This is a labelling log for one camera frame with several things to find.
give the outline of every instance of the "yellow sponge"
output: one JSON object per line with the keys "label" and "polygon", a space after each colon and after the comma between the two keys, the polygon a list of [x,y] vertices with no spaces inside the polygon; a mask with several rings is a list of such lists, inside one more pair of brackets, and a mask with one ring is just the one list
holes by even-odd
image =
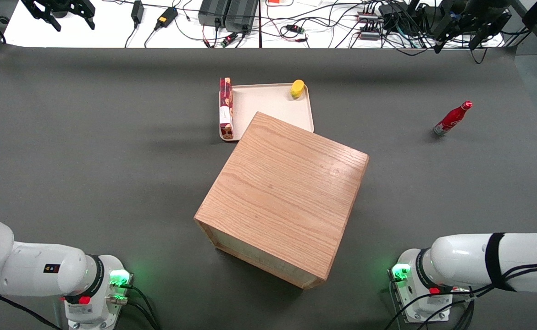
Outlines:
{"label": "yellow sponge", "polygon": [[293,86],[291,86],[291,96],[293,98],[298,98],[303,93],[304,88],[304,82],[300,79],[297,79],[295,82],[293,82]]}

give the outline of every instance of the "gray mat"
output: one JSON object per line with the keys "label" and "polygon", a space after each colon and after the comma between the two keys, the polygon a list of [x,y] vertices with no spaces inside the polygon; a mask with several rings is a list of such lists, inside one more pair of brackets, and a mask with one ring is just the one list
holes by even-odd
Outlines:
{"label": "gray mat", "polygon": [[[405,249],[537,231],[537,114],[512,55],[0,47],[0,221],[21,242],[116,255],[164,329],[381,329],[386,268]],[[218,137],[220,77],[304,79],[315,133],[371,156],[323,286],[303,292],[216,251],[192,220],[235,146]],[[467,117],[434,138],[466,99]],[[54,319],[51,299],[17,301]],[[0,302],[0,328],[44,326]],[[147,324],[128,307],[118,328]],[[537,329],[537,295],[478,301],[471,329],[505,328]]]}

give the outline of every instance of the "wooden box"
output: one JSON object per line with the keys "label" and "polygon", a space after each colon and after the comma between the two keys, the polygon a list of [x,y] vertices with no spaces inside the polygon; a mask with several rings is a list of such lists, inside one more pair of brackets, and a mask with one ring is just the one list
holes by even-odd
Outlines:
{"label": "wooden box", "polygon": [[325,282],[368,155],[256,113],[195,221],[218,249],[300,288]]}

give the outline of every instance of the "white tray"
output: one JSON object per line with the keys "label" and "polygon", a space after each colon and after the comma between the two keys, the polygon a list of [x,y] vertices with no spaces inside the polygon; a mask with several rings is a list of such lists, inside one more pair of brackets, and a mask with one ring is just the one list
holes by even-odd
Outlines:
{"label": "white tray", "polygon": [[291,83],[246,84],[232,86],[233,138],[239,141],[250,125],[252,117],[260,111],[309,132],[314,131],[309,91],[305,86],[298,99],[291,96]]}

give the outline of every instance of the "white table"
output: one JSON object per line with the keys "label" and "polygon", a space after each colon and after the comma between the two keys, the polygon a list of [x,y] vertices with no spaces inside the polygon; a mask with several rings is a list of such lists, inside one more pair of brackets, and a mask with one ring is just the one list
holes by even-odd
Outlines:
{"label": "white table", "polygon": [[[186,6],[187,15],[190,17],[190,21],[187,20],[185,12],[182,10],[183,5],[188,0],[183,0],[182,3],[176,5],[179,15],[176,20],[167,28],[160,29],[151,38],[147,44],[148,48],[205,48],[205,45],[200,40],[190,40],[180,33],[177,27],[179,27],[186,35],[192,38],[201,39],[203,36],[203,27],[199,25],[197,19],[197,10],[201,6],[201,0],[192,0]],[[321,6],[327,4],[333,4],[334,0],[325,0]],[[345,3],[357,2],[355,0],[346,0]],[[424,0],[433,6],[433,0]],[[132,4],[116,4],[114,2],[105,2],[103,0],[92,0],[95,6],[95,30],[92,31],[83,18],[72,14],[67,15],[62,19],[58,19],[62,26],[61,32],[57,32],[51,25],[41,20],[34,19],[27,11],[25,6],[19,2],[11,18],[10,24],[6,30],[6,40],[8,44],[14,44],[17,46],[25,47],[74,47],[74,48],[123,48],[126,39],[130,35],[133,29],[133,22],[130,18],[130,12],[132,11]],[[144,0],[145,4],[153,4],[158,6],[172,6],[170,0]],[[334,6],[332,11],[332,18],[337,20],[341,15],[351,8],[353,5],[339,5]],[[315,6],[302,4],[295,0],[291,6],[283,7],[270,7],[267,8],[264,2],[260,6],[262,10],[262,17],[266,17],[266,10],[268,9],[268,16],[271,18],[276,17],[293,17],[313,9]],[[332,7],[319,9],[313,13],[305,16],[317,16],[328,17],[329,10]],[[362,10],[362,6],[357,6],[354,9],[348,11],[348,14],[356,14],[358,10]],[[144,41],[152,32],[155,26],[156,19],[164,11],[164,8],[157,8],[152,6],[145,6],[144,16],[142,24],[138,28],[134,37],[131,39],[130,48],[142,48],[144,47]],[[292,21],[280,20],[276,21],[278,27],[281,25],[292,23]],[[305,33],[309,37],[309,45],[311,48],[328,48],[331,44],[331,48],[335,47],[350,31],[350,27],[354,27],[356,24],[355,17],[344,17],[341,24],[346,27],[337,25],[335,29],[331,27],[323,27],[314,22],[307,22],[304,25],[306,29]],[[262,31],[277,35],[277,27],[272,23],[267,22],[267,19],[262,19]],[[258,19],[255,20],[255,29],[258,28]],[[207,38],[214,38],[214,27],[205,27],[205,36]],[[229,35],[225,29],[220,29],[218,36],[223,38]],[[258,48],[259,47],[259,33],[252,32],[246,36],[245,40],[239,46],[240,48]],[[340,48],[347,48],[350,43],[350,36],[346,38],[341,44]],[[354,48],[380,48],[381,44],[384,48],[401,47],[400,35],[392,35],[388,39],[394,40],[392,42],[381,43],[377,41],[358,40],[354,44]],[[503,41],[501,35],[495,36],[493,39],[484,43],[486,47],[499,46]],[[403,43],[409,46],[409,42],[403,39]],[[457,42],[450,42],[446,48],[460,47],[462,44]],[[280,37],[270,36],[262,34],[262,47],[263,48],[307,48],[304,42],[291,42],[284,40]]]}

